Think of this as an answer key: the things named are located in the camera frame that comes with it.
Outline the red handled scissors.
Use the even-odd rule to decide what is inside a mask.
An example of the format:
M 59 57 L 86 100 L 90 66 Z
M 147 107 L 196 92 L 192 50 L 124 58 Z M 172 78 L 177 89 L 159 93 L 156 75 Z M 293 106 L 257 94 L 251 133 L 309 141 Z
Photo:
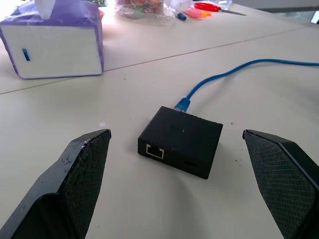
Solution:
M 242 14 L 239 12 L 234 12 L 234 11 L 222 9 L 221 7 L 219 7 L 215 4 L 211 4 L 211 3 L 196 2 L 194 4 L 194 7 L 196 9 L 199 9 L 199 10 L 205 10 L 205 11 L 210 11 L 210 12 L 224 12 L 224 13 L 229 13 L 229 14 L 246 16 L 245 14 Z

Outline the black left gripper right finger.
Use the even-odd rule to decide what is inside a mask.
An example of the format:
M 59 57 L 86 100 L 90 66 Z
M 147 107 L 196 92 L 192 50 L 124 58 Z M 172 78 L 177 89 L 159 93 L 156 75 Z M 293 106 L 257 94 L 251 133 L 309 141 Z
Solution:
M 319 166 L 293 141 L 246 129 L 259 191 L 284 239 L 319 239 Z

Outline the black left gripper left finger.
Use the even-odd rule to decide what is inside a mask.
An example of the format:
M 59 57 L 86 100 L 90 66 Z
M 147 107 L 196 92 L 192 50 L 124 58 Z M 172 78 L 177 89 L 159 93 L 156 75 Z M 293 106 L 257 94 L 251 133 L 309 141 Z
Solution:
M 0 229 L 0 239 L 85 239 L 99 197 L 111 131 L 72 140 Z

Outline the black network adapter box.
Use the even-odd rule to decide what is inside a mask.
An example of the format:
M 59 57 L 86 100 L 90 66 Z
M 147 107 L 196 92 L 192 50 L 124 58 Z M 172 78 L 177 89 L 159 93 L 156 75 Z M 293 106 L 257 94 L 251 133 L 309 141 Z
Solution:
M 138 138 L 138 154 L 208 179 L 221 123 L 160 107 Z

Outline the purple white tissue pack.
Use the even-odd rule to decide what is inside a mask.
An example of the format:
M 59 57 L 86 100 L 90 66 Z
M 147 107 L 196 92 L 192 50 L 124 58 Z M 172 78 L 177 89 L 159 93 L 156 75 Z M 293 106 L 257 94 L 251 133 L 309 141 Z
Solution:
M 104 71 L 98 5 L 31 0 L 0 21 L 0 38 L 23 79 L 95 76 Z

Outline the clear plastic bag of items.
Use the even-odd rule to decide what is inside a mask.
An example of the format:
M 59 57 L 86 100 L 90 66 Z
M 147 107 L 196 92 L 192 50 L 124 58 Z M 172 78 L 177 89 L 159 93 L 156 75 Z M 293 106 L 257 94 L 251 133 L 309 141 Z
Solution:
M 115 14 L 125 20 L 146 24 L 172 27 L 176 12 L 191 8 L 193 0 L 115 0 Z

